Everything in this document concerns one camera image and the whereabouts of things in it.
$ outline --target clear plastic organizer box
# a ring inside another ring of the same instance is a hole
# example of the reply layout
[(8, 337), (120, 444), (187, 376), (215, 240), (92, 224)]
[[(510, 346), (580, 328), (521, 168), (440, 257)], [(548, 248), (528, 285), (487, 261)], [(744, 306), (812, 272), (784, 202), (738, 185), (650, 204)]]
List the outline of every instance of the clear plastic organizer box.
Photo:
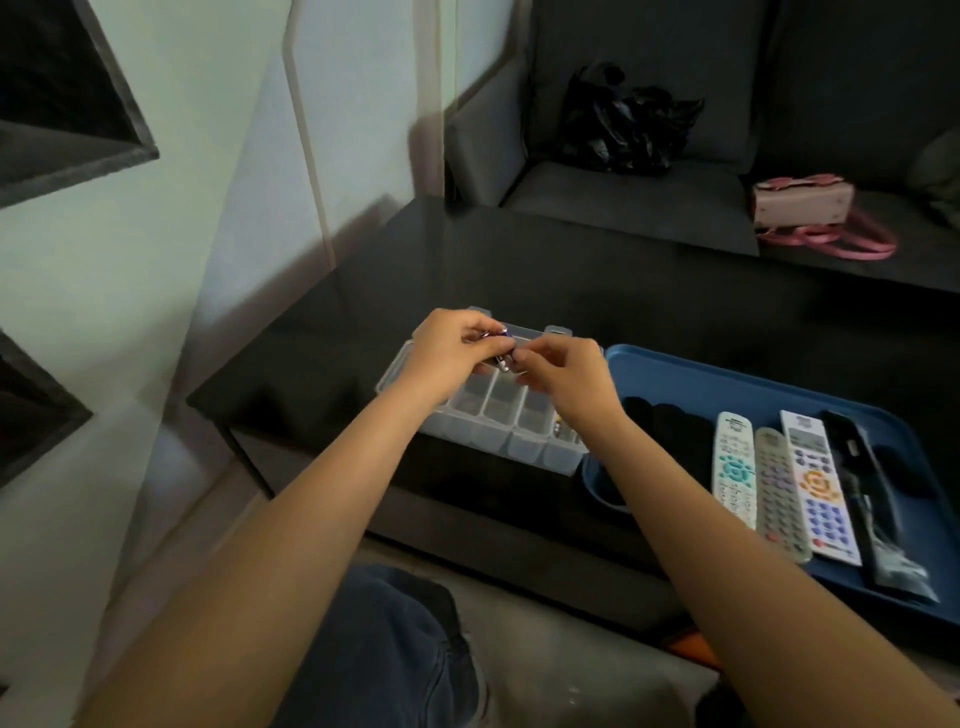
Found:
[[(541, 335), (529, 328), (507, 325), (507, 329), (518, 345)], [(547, 327), (545, 331), (572, 335), (568, 328)], [(393, 384), (403, 371), (412, 346), (412, 341), (403, 345), (376, 385), (377, 394)], [(420, 432), (573, 475), (587, 448), (566, 423), (554, 426), (558, 418), (550, 398), (519, 386), (515, 374), (504, 374), (490, 366), (486, 369), (484, 374), (470, 375), (464, 386), (426, 419)]]

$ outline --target forearm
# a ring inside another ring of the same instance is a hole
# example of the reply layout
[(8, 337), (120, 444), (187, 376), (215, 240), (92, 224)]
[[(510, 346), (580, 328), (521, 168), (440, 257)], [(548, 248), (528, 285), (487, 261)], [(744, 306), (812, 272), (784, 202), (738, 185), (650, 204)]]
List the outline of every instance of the forearm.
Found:
[(912, 663), (767, 548), (625, 416), (586, 439), (758, 724), (940, 726), (960, 718)]
[(78, 725), (268, 725), (425, 401), (398, 382), (368, 406), (175, 597)]

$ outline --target pink handbag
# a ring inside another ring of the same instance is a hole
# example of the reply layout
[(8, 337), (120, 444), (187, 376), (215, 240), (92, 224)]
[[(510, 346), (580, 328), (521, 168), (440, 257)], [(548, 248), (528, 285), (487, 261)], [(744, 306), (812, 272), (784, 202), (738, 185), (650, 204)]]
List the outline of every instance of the pink handbag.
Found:
[[(897, 251), (897, 236), (852, 207), (854, 187), (837, 175), (800, 180), (777, 177), (754, 186), (757, 237), (771, 245), (813, 248), (846, 260), (884, 260)], [(865, 234), (854, 232), (856, 226)], [(777, 228), (793, 228), (786, 233)], [(848, 247), (834, 245), (843, 241)]]

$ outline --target sofa backrest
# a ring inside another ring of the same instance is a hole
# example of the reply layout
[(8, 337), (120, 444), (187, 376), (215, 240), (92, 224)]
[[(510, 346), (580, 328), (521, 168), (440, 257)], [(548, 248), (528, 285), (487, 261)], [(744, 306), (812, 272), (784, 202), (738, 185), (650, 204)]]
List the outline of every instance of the sofa backrest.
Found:
[(897, 188), (960, 124), (960, 0), (786, 0), (761, 65), (759, 177)]
[(527, 144), (549, 153), (566, 87), (580, 68), (611, 61), (627, 86), (706, 99), (686, 158), (740, 164), (766, 0), (534, 0)]

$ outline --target sofa seat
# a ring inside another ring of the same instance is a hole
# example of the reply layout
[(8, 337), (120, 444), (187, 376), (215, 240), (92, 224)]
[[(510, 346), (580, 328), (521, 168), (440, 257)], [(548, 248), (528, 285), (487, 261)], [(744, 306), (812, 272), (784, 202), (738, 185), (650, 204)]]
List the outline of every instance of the sofa seat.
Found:
[(665, 177), (541, 162), (505, 207), (743, 255), (759, 255), (743, 185), (730, 171), (679, 161)]
[(900, 248), (886, 260), (841, 260), (806, 248), (763, 245), (761, 254), (857, 276), (913, 283), (960, 293), (960, 232), (934, 222), (913, 200), (886, 192), (858, 191), (853, 202), (900, 238)]

